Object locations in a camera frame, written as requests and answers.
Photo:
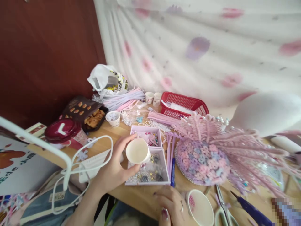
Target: blue pen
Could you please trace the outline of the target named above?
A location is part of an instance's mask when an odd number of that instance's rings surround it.
[[[170,182],[170,186],[172,187],[175,187],[175,163],[176,163],[175,158],[172,158],[172,177]]]
[[[244,200],[242,197],[237,196],[232,191],[231,193],[236,197],[237,201],[241,204],[242,208],[247,211],[248,214],[256,221],[256,223],[260,226],[272,226],[274,225],[269,218],[263,215],[258,209],[256,209],[252,204],[248,201]]]

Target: fingernail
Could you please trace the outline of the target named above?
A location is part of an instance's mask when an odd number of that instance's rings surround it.
[[[162,219],[164,221],[168,221],[168,211],[167,211],[167,209],[162,208],[161,214],[162,214]]]

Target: desk surface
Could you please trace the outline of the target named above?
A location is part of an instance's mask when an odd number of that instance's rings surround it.
[[[117,128],[112,128],[108,122],[104,122],[100,129],[96,132],[91,132],[89,134],[89,137],[100,137],[103,135],[109,135],[114,143],[121,137],[121,136],[127,136],[130,133],[130,126],[125,125],[124,123],[120,123],[120,126]],[[92,148],[89,149],[88,156],[92,157],[96,154],[99,154],[105,150],[110,149],[110,140],[108,138],[103,138],[98,140]],[[40,156],[43,156],[44,158],[48,159],[49,161],[53,162],[54,164],[65,168],[66,164],[65,162],[57,157],[55,154],[49,152],[49,151],[43,151],[40,147],[37,147],[35,145],[28,145],[28,149],[32,150],[33,152],[37,153]],[[70,158],[73,157],[76,150],[65,147],[62,149]],[[124,168],[127,167],[127,158],[125,157],[124,153],[124,161],[122,163],[122,166]],[[191,182],[189,182],[179,171],[179,169],[176,167],[175,170],[175,182],[176,182],[176,189],[179,192],[189,191],[191,189],[198,189],[202,192],[205,192],[206,187],[205,186],[198,186],[194,185]],[[300,200],[301,198],[301,192],[298,190],[296,184],[293,180],[288,180],[288,175],[284,174],[284,181],[287,184],[287,191],[286,194],[290,197],[293,197],[295,199],[291,199],[293,204],[295,205],[295,208],[300,208]],[[232,205],[232,208],[230,208],[230,212],[235,217],[239,225],[251,225],[248,219],[251,219],[251,217],[248,215],[247,212],[245,212],[240,206],[239,203],[235,202],[234,196],[230,193],[230,190],[236,192],[236,194],[239,194],[239,192],[232,187],[230,182],[226,182],[223,185],[220,186],[223,197],[226,202],[229,202]],[[140,212],[157,219],[159,217],[161,209],[156,204],[156,201],[153,200],[152,194],[159,189],[159,186],[125,186],[121,185],[117,187],[116,189],[112,190],[110,192],[110,195],[114,196],[115,198],[121,200],[122,202],[132,206],[133,208],[139,210]],[[273,222],[279,222],[277,220],[277,216],[272,209],[272,203],[271,203],[271,194],[263,187],[260,188],[261,192],[259,194],[250,194],[247,198],[247,200],[254,205],[257,209],[259,209],[264,215],[266,215],[268,218],[270,218]],[[211,205],[213,207],[213,210],[215,211],[217,209],[217,203],[215,200],[215,193],[216,188],[212,187],[207,194],[207,197],[209,201],[211,202]]]

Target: white curtain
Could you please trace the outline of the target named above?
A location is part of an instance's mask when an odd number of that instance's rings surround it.
[[[256,92],[301,96],[300,0],[94,0],[107,64],[232,117]]]

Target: plastic bag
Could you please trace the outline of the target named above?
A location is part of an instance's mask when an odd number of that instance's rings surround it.
[[[99,94],[116,95],[124,93],[128,89],[128,82],[123,75],[117,72],[113,66],[104,64],[96,65],[87,80]]]

